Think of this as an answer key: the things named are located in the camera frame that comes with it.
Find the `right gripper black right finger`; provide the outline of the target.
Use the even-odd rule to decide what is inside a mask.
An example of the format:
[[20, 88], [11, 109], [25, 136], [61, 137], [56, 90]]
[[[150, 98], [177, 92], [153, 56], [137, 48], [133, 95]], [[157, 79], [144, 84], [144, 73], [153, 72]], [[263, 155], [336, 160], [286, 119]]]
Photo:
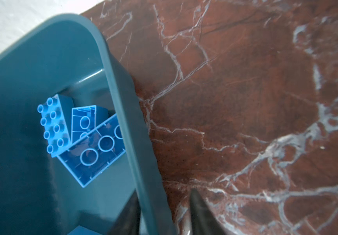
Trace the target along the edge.
[[196, 189], [191, 189], [190, 217], [193, 235], [226, 235]]

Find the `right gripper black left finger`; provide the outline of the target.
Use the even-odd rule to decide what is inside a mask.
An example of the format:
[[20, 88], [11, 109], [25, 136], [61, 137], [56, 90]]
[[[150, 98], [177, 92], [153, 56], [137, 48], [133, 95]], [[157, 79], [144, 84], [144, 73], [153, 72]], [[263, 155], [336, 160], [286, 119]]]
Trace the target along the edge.
[[134, 191], [114, 222], [108, 235], [139, 235], [141, 223], [141, 207], [137, 192]]

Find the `blue lego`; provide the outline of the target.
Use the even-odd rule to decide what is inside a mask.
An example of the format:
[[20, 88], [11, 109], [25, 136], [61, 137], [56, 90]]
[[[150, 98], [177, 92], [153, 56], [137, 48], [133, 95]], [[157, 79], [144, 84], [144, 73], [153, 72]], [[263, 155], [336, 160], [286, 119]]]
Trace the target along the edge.
[[45, 129], [43, 138], [48, 142], [47, 153], [53, 158], [72, 144], [73, 108], [73, 99], [60, 94], [49, 97], [37, 107], [38, 113], [41, 114], [40, 124]]
[[108, 109], [97, 105], [72, 108], [72, 143], [85, 136], [108, 118]]
[[101, 235], [101, 234], [95, 231], [92, 231], [90, 229], [87, 229], [85, 227], [77, 226], [72, 231], [70, 231], [68, 235]]
[[85, 188], [126, 152], [117, 114], [85, 134], [57, 158]]

